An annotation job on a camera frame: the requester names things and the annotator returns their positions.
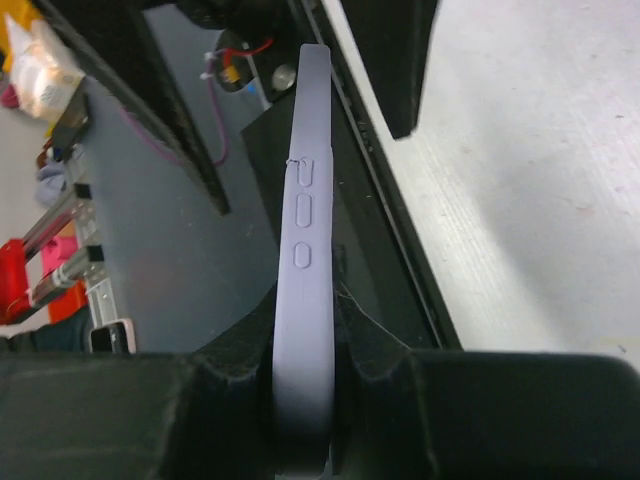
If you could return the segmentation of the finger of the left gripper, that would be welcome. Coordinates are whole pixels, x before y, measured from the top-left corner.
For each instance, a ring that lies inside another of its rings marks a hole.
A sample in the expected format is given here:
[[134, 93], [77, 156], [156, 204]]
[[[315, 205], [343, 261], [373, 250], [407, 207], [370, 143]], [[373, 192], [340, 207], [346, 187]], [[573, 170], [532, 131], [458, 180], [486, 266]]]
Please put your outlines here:
[[418, 123], [437, 0], [341, 3], [381, 113], [393, 139]]
[[34, 6], [85, 72], [184, 161], [219, 214], [226, 215], [230, 205], [217, 169], [144, 15], [165, 4], [43, 0]]

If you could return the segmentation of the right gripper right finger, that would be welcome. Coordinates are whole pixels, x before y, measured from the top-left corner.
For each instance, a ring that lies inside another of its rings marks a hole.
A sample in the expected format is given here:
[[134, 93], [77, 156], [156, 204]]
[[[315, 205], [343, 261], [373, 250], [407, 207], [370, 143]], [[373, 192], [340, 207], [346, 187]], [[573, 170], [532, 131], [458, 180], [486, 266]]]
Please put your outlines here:
[[639, 375], [608, 356], [412, 348], [336, 296], [345, 479], [635, 479]]

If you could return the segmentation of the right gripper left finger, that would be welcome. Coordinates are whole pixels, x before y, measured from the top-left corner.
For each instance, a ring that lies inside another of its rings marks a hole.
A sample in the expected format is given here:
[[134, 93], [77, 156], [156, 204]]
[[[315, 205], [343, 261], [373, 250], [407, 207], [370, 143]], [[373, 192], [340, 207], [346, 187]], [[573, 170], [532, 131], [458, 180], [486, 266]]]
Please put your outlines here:
[[49, 353], [1, 342], [5, 479], [270, 479], [260, 424], [270, 327], [246, 318], [193, 354]]

